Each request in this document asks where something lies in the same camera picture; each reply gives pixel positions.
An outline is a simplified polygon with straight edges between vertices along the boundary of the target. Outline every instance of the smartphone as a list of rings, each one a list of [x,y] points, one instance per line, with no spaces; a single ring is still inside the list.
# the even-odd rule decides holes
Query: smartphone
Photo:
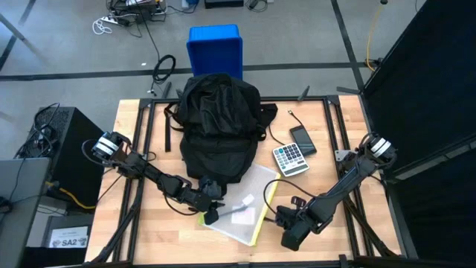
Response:
[[[295,143],[298,145],[303,156],[308,156],[318,152],[315,149],[309,134],[303,126],[293,127],[289,130],[289,132],[291,133],[292,139],[295,140]]]

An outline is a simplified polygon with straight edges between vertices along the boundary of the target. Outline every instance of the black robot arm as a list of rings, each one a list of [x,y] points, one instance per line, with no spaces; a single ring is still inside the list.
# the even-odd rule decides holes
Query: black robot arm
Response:
[[[122,150],[123,144],[130,152]],[[157,188],[168,198],[185,203],[195,211],[207,212],[222,204],[213,202],[212,197],[199,189],[192,189],[192,182],[181,177],[161,172],[151,165],[143,156],[130,148],[130,140],[120,133],[104,133],[93,146],[93,154],[110,167],[117,167],[118,173],[126,178],[135,179],[142,176],[153,181]]]
[[[375,133],[366,135],[356,153],[347,154],[344,164],[350,168],[328,192],[311,198],[307,203],[304,200],[293,201],[297,209],[281,205],[277,207],[275,222],[285,229],[281,245],[299,250],[299,245],[310,232],[319,234],[332,222],[337,204],[358,187],[362,180],[395,161],[396,151],[389,141]]]

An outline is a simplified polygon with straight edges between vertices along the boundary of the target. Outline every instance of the gray floor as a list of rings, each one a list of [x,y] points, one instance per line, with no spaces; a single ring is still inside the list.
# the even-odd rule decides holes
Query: gray floor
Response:
[[[180,7],[179,0],[169,4]],[[378,0],[338,0],[357,61],[366,57],[370,23]],[[39,54],[16,41],[2,75],[58,74],[92,71],[151,69],[156,54],[144,26],[143,38],[111,25],[112,34],[94,35],[92,22],[107,14],[105,1],[36,0],[26,22],[18,25],[28,0],[0,1],[4,14],[28,38]],[[371,57],[384,57],[415,15],[414,0],[390,0],[374,33]],[[237,24],[243,38],[243,64],[347,63],[341,32],[330,0],[275,0],[263,13],[245,8],[173,14],[166,22],[150,23],[159,50],[177,58],[178,68],[190,67],[186,42],[190,27]],[[0,25],[0,54],[10,40]],[[364,81],[370,71],[360,68]],[[170,78],[173,89],[183,88],[191,74]],[[246,71],[243,80],[262,96],[299,95],[311,86],[311,95],[337,94],[336,86],[356,88],[350,68]],[[148,98],[149,76],[0,82],[0,159],[9,159],[25,140],[38,107],[53,102],[76,106],[103,130],[111,130],[118,101]]]

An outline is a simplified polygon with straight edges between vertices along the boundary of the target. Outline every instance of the wooden tabletop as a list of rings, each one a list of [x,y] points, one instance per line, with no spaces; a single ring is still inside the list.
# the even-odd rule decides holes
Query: wooden tabletop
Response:
[[[367,133],[360,102],[356,96],[341,96],[340,101],[350,145],[354,148],[358,146],[361,138]],[[324,114],[324,105],[321,101],[304,101],[302,103],[278,101],[275,103],[278,105],[278,112],[275,120],[271,123],[274,136],[284,143],[292,142],[289,129],[296,127],[299,123],[287,112],[288,109],[291,109],[303,122],[318,150],[317,154],[306,158],[310,169],[297,176],[289,177],[289,180],[312,194],[317,195],[328,191],[337,182],[337,174]],[[132,139],[138,104],[139,100],[122,100],[120,102],[114,131]],[[169,153],[164,151],[165,106],[157,104],[155,107],[150,151],[157,154],[157,159],[151,163],[165,173],[178,174],[188,178],[179,149],[182,135],[180,132],[171,131],[172,151]],[[339,147],[343,148],[335,110],[332,107],[331,112]],[[138,147],[140,149],[144,144],[147,115],[148,111],[145,111]],[[265,141],[259,143],[254,162],[279,172],[279,168],[271,155],[271,151],[279,146],[269,135]],[[117,176],[116,173],[109,172],[103,177],[101,193],[111,185]],[[195,187],[197,186],[195,179],[188,179],[193,181]],[[118,225],[124,184],[125,179],[121,179],[97,206],[86,254],[87,261],[90,261],[100,252]],[[400,253],[382,186],[375,179],[366,179],[362,182],[360,189],[369,224],[391,250],[397,254]],[[291,197],[294,195],[308,199],[307,196],[302,195],[299,190],[291,185],[280,183],[277,186],[271,206],[291,206]],[[183,212],[188,212],[186,205],[179,205],[174,202],[172,205]],[[157,190],[157,186],[146,180],[134,264],[328,261],[337,260],[340,254],[352,258],[342,204],[337,207],[334,220],[330,225],[319,235],[311,233],[302,243],[298,252],[293,252],[280,245],[283,229],[273,223],[263,223],[257,245],[250,247],[209,228],[199,226],[197,217],[181,216],[169,209],[163,195]],[[269,211],[267,217],[274,218],[274,215]],[[357,222],[355,222],[355,225],[360,240],[360,251],[363,254],[364,243],[361,241],[360,228]],[[124,237],[123,249],[127,248],[129,230]],[[126,250],[123,250],[122,256],[122,259],[126,258]]]

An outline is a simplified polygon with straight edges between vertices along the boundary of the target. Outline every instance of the paper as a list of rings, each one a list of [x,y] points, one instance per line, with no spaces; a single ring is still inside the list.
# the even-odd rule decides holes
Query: paper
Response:
[[[51,231],[50,248],[86,248],[87,245],[88,226]]]
[[[253,195],[252,195],[252,194],[249,194],[247,197],[245,197],[245,198],[242,200],[242,202],[243,202],[243,204],[245,204],[245,205],[250,205],[251,202],[253,202],[253,200],[254,200]]]
[[[233,210],[239,209],[241,206],[234,205]],[[241,225],[254,225],[254,208],[247,208],[244,211],[238,211],[231,215],[231,223]]]

